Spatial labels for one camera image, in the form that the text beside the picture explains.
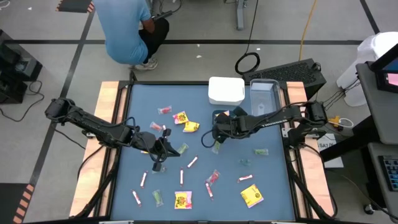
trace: black keyboard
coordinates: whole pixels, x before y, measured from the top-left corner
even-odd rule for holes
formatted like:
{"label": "black keyboard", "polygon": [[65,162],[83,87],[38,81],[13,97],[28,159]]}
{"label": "black keyboard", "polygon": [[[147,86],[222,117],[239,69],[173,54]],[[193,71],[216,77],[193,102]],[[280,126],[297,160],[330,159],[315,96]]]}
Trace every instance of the black keyboard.
{"label": "black keyboard", "polygon": [[304,84],[313,83],[316,78],[314,69],[310,68],[307,63],[295,63],[293,65],[272,68],[258,71],[249,75],[248,80],[255,78],[269,78],[277,81],[303,82]]}
{"label": "black keyboard", "polygon": [[398,192],[398,156],[379,156],[390,191]]}

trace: gray floor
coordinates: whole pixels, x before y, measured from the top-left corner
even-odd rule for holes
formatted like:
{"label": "gray floor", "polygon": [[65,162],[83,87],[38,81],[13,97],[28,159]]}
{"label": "gray floor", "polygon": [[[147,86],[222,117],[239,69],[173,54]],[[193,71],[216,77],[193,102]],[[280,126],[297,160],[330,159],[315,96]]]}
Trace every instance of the gray floor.
{"label": "gray floor", "polygon": [[[398,31],[398,2],[396,0],[366,1],[381,32]],[[0,11],[0,29],[13,39],[24,40],[78,40],[88,17],[87,14],[56,12],[59,0],[12,0]],[[169,18],[169,40],[182,39],[237,39],[249,36],[255,1],[249,0],[245,9],[243,31],[235,30],[234,4],[222,0],[184,0],[178,13]],[[299,40],[307,21],[312,0],[260,1],[254,25],[256,40]],[[164,10],[176,4],[165,0]],[[308,27],[307,40],[363,40],[374,32],[359,0],[319,0]],[[98,17],[95,15],[87,39],[103,40]],[[43,63],[39,80],[44,85],[45,100],[32,108],[21,123],[13,123],[0,116],[0,182],[28,183],[46,135],[49,120],[44,110],[52,98],[59,96],[75,54],[77,45],[30,44],[23,45]],[[355,45],[305,45],[304,58],[321,63],[328,83],[318,94],[325,100],[338,90],[335,81],[356,58]],[[150,72],[137,73],[139,80],[207,80],[211,76],[238,77],[235,61],[246,50],[239,44],[178,44],[160,47],[158,67]],[[251,45],[261,56],[260,68],[297,61],[299,45]],[[251,67],[253,61],[244,60],[241,69]],[[67,97],[88,112],[94,112],[103,81],[126,80],[128,66],[112,61],[103,45],[85,45],[75,70]],[[1,106],[11,116],[20,117],[36,96],[27,96],[21,105]],[[348,107],[343,100],[328,110],[328,116],[340,115],[354,123],[369,115],[367,106]],[[80,130],[66,125],[59,127],[71,138],[85,144]],[[40,179],[36,185],[25,222],[67,218],[76,186],[76,172],[83,151],[55,134],[47,154]],[[342,172],[350,174],[348,169]],[[336,197],[341,220],[367,223],[391,223],[388,217],[376,212],[365,215],[362,206],[367,203],[350,184],[333,174],[328,182]]]}

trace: clear plastic container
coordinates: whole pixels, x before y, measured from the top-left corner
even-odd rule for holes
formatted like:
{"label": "clear plastic container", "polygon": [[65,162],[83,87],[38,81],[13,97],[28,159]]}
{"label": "clear plastic container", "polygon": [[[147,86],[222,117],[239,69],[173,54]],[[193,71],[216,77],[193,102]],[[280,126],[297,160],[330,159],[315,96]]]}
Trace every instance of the clear plastic container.
{"label": "clear plastic container", "polygon": [[280,108],[279,83],[271,79],[250,81],[251,113],[259,116]]}

